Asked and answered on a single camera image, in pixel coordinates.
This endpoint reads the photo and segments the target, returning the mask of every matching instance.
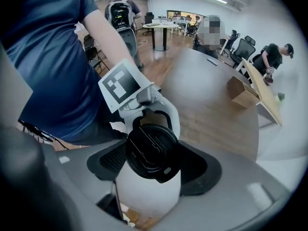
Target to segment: backpack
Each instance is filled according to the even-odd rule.
[[[109,4],[108,21],[115,29],[131,27],[134,14],[127,0],[113,1]]]

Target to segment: table leg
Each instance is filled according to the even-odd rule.
[[[186,23],[186,26],[185,26],[185,33],[184,33],[184,36],[186,36],[186,33],[187,33],[187,26],[188,26],[188,23]]]
[[[164,46],[164,51],[167,50],[167,28],[163,29],[163,46]]]
[[[153,50],[155,49],[155,33],[154,28],[152,28],[152,44],[153,44]]]
[[[225,49],[225,47],[226,47],[226,45],[227,45],[227,43],[228,43],[228,39],[226,39],[226,42],[224,43],[224,45],[223,45],[223,47],[221,48],[221,51],[220,51],[220,55],[223,53],[223,50]]]
[[[241,61],[241,63],[236,67],[236,71],[240,71],[240,69],[242,68],[242,66],[244,65],[243,61]]]

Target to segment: wooden table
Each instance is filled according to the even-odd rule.
[[[248,80],[201,52],[184,49],[179,56],[166,74],[162,94],[178,109],[180,139],[242,154],[255,161],[259,137],[257,108],[243,109],[231,101],[227,90],[232,76],[247,84]]]
[[[224,45],[223,45],[222,48],[221,48],[221,51],[220,51],[220,53],[219,53],[220,55],[223,53],[223,50],[225,49],[225,47],[226,47],[228,41],[230,40],[230,37],[229,37],[228,35],[225,35],[225,36],[224,36],[224,39],[226,40],[226,42],[224,43]]]
[[[250,79],[253,83],[255,91],[259,94],[260,97],[260,103],[258,105],[261,105],[264,107],[265,111],[268,112],[270,117],[264,113],[264,110],[258,109],[262,116],[265,116],[266,118],[269,118],[269,120],[272,121],[270,125],[278,124],[279,126],[282,126],[282,118],[280,115],[280,111],[278,108],[278,103],[275,100],[274,94],[270,87],[268,87],[263,80],[263,76],[259,73],[259,71],[256,70],[254,66],[252,66],[247,60],[242,58],[241,62],[246,70],[248,71],[248,74],[250,76]]]
[[[164,25],[159,24],[156,26],[148,26],[147,24],[143,25],[143,28],[151,28],[152,29],[152,44],[153,44],[153,50],[155,51],[167,51],[169,50],[169,47],[167,46],[167,29],[168,28],[177,28],[179,25],[177,24],[170,24],[170,25]],[[163,45],[155,46],[155,28],[163,28]]]

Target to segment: black cap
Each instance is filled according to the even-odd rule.
[[[286,44],[285,47],[288,48],[288,52],[290,54],[290,58],[292,59],[293,56],[294,56],[294,49],[293,49],[293,46],[291,44]]]

